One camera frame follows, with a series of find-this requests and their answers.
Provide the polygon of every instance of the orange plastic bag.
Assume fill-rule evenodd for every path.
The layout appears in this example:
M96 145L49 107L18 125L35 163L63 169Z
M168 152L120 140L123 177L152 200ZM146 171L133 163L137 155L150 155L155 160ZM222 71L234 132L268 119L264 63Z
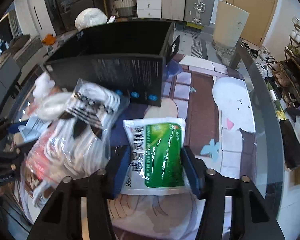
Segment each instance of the orange plastic bag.
M57 38L53 37L52 34L47 34L45 38L42 40L44 45L52 45L56 42Z

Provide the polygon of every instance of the box handle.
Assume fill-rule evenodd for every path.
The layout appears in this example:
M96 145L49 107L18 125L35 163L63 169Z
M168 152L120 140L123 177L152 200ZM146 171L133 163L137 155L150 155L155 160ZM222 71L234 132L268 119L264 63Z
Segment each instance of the box handle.
M171 44L170 48L169 48L169 53L170 55L167 56L167 64L170 62L170 60L172 60L172 58L178 53L179 51L179 46L180 46L180 35L174 40L174 42Z

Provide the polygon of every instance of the pink nose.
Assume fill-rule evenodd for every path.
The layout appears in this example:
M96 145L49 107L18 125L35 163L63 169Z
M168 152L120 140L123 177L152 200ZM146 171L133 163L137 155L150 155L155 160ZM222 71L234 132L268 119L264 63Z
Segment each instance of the pink nose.
M231 122L231 121L227 118L227 128L228 128L228 130L231 130L232 127L234 127L234 123Z

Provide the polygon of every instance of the green label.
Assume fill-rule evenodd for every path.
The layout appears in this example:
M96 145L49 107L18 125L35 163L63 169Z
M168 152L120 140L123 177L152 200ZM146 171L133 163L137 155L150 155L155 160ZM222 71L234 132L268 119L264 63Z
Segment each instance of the green label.
M181 140L181 129L178 124L146 125L147 187L184 186L180 160Z

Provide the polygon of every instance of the blue circular logo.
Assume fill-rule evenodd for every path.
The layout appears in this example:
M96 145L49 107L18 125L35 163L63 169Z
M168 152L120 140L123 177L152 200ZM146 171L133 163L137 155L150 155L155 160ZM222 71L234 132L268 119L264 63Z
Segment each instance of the blue circular logo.
M119 89L117 89L115 92L116 92L119 96L122 96L122 95L123 95L122 91L119 90Z
M140 95L139 95L139 93L137 93L137 92L132 92L132 93L131 93L131 96L132 96L133 98L138 98Z
M158 97L156 96L156 95L149 95L149 99L151 100L151 101L156 101L157 99L158 99Z

